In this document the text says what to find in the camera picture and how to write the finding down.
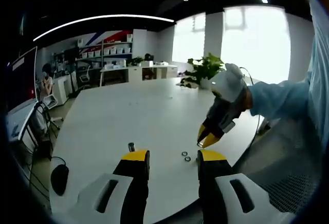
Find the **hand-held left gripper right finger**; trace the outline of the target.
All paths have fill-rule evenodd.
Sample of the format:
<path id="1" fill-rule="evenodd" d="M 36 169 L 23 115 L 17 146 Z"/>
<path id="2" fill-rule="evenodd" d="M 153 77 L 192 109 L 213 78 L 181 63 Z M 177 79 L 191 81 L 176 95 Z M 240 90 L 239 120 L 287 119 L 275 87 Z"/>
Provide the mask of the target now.
<path id="1" fill-rule="evenodd" d="M 235 174 L 222 154 L 199 150 L 197 174 L 204 223 L 270 223 L 268 193 L 244 174 Z"/>

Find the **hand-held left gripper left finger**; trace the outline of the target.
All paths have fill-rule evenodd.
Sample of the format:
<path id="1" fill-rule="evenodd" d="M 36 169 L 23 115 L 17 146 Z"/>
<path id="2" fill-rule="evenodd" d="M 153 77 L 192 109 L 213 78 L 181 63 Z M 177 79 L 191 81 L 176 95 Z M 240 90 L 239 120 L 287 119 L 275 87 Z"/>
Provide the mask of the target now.
<path id="1" fill-rule="evenodd" d="M 124 155 L 78 195 L 77 223 L 143 223 L 149 194 L 150 151 Z"/>

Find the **person's right hand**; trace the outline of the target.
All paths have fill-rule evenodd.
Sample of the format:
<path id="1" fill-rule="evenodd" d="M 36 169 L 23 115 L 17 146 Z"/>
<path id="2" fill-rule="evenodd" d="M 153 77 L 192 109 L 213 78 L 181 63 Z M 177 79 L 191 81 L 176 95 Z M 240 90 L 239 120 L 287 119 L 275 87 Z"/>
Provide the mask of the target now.
<path id="1" fill-rule="evenodd" d="M 240 116 L 241 113 L 245 112 L 246 110 L 252 109 L 253 107 L 253 100 L 250 88 L 247 87 L 242 99 L 239 101 L 237 105 L 237 113 Z"/>

